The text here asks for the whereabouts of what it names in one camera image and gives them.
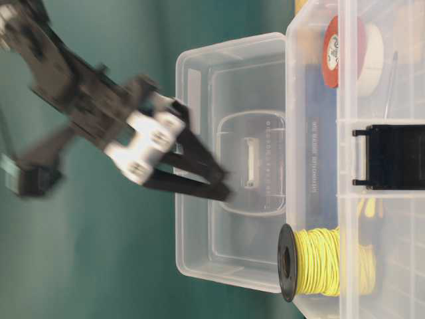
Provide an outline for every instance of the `transparent storage box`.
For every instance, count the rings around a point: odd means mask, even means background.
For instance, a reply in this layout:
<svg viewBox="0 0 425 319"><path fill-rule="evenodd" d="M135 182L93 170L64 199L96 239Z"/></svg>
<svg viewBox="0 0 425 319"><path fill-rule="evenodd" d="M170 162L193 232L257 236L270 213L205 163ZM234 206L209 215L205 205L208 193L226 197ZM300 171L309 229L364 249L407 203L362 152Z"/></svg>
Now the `transparent storage box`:
<svg viewBox="0 0 425 319"><path fill-rule="evenodd" d="M185 275L280 291L285 45L272 33L187 51L177 61L177 98L234 190L226 203L176 196L176 262Z"/></svg>
<svg viewBox="0 0 425 319"><path fill-rule="evenodd" d="M331 89L323 83L321 59L336 15L339 88ZM367 96L357 81L358 18L378 28L384 47L379 83ZM425 124L424 26L424 0L311 0L288 27L287 221L296 231L341 230L341 295L297 296L308 319L425 316L425 191L373 191L352 182L365 178L366 150L365 138L354 138L353 130ZM365 202L376 212L368 219L361 213ZM369 295L360 293L363 243L374 247L377 260Z"/></svg>

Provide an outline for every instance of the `black latch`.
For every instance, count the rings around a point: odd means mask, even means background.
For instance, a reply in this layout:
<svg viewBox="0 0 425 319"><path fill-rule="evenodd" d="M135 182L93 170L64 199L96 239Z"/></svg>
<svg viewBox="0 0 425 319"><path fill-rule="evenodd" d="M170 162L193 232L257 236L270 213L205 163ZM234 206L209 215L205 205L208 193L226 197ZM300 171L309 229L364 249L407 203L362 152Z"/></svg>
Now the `black latch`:
<svg viewBox="0 0 425 319"><path fill-rule="evenodd" d="M425 189L425 125L372 125L355 130L366 137L366 180L374 190Z"/></svg>

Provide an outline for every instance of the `masking tape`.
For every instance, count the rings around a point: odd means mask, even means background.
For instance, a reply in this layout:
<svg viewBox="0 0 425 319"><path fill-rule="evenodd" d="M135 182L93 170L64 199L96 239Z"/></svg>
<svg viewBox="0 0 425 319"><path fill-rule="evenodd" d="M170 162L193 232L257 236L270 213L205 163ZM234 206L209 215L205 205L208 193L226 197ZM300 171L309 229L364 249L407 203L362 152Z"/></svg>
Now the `masking tape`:
<svg viewBox="0 0 425 319"><path fill-rule="evenodd" d="M379 84L384 66L384 42L378 27L357 20L357 89L369 96ZM330 22L323 45L322 72L325 84L337 88L339 73L338 16Z"/></svg>
<svg viewBox="0 0 425 319"><path fill-rule="evenodd" d="M377 88L384 68L384 41L378 27L366 25L366 55L363 69L357 81L359 96L370 96Z"/></svg>

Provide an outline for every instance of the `robotic arm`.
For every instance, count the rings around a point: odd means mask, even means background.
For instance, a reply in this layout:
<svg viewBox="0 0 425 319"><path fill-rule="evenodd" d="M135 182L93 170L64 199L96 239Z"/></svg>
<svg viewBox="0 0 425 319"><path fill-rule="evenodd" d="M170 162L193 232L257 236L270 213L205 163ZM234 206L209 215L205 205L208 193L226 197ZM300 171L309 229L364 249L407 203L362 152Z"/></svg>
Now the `robotic arm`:
<svg viewBox="0 0 425 319"><path fill-rule="evenodd" d="M160 95L146 76L119 86L105 66L85 63L50 28L42 0L0 0L0 45L24 58L34 78L32 91L69 118L23 156L3 161L7 185L17 195L44 196L57 184L60 153L75 136L102 150L139 185L219 201L230 195L226 173L190 130L188 108ZM119 142L125 132L127 144ZM182 154L173 151L177 144ZM161 163L206 183L161 171L156 168Z"/></svg>

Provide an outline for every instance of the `yellow wire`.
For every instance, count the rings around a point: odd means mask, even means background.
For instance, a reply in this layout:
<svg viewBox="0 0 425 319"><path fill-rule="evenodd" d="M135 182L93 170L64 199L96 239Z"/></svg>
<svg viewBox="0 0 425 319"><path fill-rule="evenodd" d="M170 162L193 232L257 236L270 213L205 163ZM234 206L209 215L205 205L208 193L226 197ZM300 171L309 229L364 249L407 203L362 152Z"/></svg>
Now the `yellow wire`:
<svg viewBox="0 0 425 319"><path fill-rule="evenodd" d="M298 257L297 294L339 296L339 228L295 232ZM359 245L360 294L375 288L376 258L373 247Z"/></svg>

